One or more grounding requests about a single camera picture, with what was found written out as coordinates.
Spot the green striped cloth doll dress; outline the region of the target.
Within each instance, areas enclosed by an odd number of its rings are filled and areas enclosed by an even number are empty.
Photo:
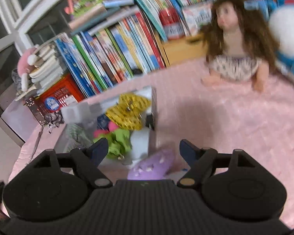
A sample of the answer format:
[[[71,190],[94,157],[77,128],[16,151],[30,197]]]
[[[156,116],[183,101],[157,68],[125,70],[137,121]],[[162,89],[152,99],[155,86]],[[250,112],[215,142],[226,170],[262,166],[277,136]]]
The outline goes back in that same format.
[[[66,151],[70,152],[72,149],[84,149],[90,147],[93,141],[83,128],[77,124],[68,124],[65,129],[67,147]]]

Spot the green and pink scrunchie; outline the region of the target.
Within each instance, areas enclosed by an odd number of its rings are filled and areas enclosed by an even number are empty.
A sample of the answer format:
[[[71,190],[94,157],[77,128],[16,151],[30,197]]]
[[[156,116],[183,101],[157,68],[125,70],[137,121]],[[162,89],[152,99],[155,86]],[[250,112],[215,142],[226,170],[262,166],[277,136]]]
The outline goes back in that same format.
[[[112,131],[96,129],[93,133],[93,142],[105,138],[108,141],[108,154],[109,159],[123,159],[126,154],[132,150],[130,142],[131,131],[123,128],[119,128],[113,122]]]

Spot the blue floral brocade pouch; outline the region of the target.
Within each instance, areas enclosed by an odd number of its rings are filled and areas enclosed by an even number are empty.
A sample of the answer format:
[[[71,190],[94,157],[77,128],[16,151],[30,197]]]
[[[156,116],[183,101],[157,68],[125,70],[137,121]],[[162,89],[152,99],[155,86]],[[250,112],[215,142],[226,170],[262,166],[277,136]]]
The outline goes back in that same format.
[[[106,114],[102,114],[97,117],[97,129],[109,130],[110,119]]]

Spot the purple plush toy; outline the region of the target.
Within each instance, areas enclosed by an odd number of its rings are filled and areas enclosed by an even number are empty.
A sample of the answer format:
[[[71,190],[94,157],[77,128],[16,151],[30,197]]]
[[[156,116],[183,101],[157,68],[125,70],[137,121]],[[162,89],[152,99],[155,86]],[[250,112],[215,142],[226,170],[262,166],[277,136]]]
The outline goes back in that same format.
[[[160,150],[140,161],[128,172],[128,180],[161,180],[175,161],[173,150]]]

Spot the white fluffy plush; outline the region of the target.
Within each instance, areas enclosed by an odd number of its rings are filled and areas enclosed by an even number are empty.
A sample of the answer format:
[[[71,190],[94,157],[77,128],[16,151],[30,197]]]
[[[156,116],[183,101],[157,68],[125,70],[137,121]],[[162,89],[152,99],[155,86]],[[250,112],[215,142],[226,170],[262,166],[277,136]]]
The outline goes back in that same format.
[[[144,127],[141,130],[135,130],[132,132],[130,142],[132,150],[130,151],[130,158],[132,161],[139,161],[148,156],[149,141],[150,141],[150,129]]]

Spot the gold sequin pouch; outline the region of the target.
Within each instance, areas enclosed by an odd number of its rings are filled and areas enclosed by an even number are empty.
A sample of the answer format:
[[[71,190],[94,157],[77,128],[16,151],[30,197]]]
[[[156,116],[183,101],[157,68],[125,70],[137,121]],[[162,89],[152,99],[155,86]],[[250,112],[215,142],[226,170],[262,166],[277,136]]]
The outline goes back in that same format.
[[[118,127],[127,130],[141,130],[142,114],[150,107],[151,100],[133,93],[123,93],[116,105],[111,106],[105,115]]]

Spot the miniature black bicycle model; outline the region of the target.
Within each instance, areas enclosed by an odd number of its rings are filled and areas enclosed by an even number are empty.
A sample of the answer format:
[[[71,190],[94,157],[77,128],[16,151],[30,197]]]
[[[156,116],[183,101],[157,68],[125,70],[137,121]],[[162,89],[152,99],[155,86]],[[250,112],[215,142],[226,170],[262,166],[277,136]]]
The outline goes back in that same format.
[[[63,116],[60,112],[49,113],[44,116],[46,124],[48,125],[48,133],[51,134],[54,128],[58,128],[60,124],[64,123]]]

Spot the red plastic crate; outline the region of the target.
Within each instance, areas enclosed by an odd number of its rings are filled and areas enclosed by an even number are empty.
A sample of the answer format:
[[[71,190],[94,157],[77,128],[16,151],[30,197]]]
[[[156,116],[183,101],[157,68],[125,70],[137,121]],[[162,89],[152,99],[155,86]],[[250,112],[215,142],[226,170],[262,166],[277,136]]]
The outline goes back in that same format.
[[[85,97],[78,88],[77,83],[71,74],[67,73],[35,100],[43,110],[54,112],[84,99]]]

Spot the grey cardboard box tray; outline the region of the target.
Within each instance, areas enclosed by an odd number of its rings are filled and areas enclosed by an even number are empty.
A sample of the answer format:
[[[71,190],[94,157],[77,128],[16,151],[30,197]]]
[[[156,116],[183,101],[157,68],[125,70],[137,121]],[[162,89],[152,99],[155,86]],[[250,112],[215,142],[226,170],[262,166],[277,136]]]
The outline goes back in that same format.
[[[108,140],[102,167],[126,167],[148,157],[154,147],[156,94],[151,86],[91,105],[78,105],[54,147],[57,153],[85,148],[101,138]]]

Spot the smartphone showing woman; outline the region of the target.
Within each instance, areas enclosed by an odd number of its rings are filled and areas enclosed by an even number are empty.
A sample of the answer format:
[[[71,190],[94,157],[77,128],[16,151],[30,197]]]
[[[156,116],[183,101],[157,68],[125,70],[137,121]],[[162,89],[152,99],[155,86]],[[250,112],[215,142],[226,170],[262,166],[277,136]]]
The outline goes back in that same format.
[[[36,98],[29,97],[25,99],[25,105],[32,112],[33,116],[39,122],[40,125],[45,126],[48,124],[45,116],[49,113],[44,104]]]

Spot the stack of grey books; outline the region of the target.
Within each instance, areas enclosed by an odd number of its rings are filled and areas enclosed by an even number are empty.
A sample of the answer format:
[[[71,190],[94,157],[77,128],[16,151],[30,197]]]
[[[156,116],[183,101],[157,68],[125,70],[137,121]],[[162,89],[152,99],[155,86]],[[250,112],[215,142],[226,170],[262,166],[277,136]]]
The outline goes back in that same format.
[[[21,89],[21,78],[17,73],[17,68],[12,75],[17,88],[16,101],[21,100],[32,91],[40,96],[67,72],[64,59],[53,40],[39,45],[37,50],[28,57],[27,62],[33,66],[33,70],[28,75],[28,90],[26,92]]]

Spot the small wooden drawer box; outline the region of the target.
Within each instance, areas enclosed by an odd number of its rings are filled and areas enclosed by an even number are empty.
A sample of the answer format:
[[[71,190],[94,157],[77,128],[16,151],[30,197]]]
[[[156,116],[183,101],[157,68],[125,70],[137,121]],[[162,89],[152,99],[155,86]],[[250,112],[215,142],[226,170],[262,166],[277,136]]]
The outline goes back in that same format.
[[[206,56],[207,47],[202,33],[167,42],[161,41],[156,34],[155,39],[166,67]]]

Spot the brown haired doll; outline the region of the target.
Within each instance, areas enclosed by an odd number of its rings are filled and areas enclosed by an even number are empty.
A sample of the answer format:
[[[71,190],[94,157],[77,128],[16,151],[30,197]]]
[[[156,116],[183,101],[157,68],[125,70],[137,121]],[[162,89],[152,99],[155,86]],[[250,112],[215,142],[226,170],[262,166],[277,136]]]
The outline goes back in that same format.
[[[259,9],[249,9],[250,0],[216,0],[211,22],[202,27],[207,46],[209,75],[206,86],[223,82],[253,82],[253,90],[263,92],[275,69],[279,42],[271,33]]]

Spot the white paper clip box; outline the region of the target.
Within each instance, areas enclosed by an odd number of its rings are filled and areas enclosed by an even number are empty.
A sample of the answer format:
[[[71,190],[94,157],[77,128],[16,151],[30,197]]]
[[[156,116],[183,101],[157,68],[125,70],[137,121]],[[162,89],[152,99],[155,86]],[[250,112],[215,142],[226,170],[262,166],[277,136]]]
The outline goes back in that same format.
[[[202,2],[182,8],[189,34],[195,36],[200,29],[211,21],[211,2]]]

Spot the blue white plush toy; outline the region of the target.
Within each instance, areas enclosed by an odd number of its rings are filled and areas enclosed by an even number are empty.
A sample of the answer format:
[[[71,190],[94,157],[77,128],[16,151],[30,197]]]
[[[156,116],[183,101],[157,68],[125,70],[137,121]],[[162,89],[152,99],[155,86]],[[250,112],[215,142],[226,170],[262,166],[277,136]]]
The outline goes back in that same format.
[[[244,7],[262,12],[279,42],[277,67],[284,75],[294,77],[294,0],[248,0]]]

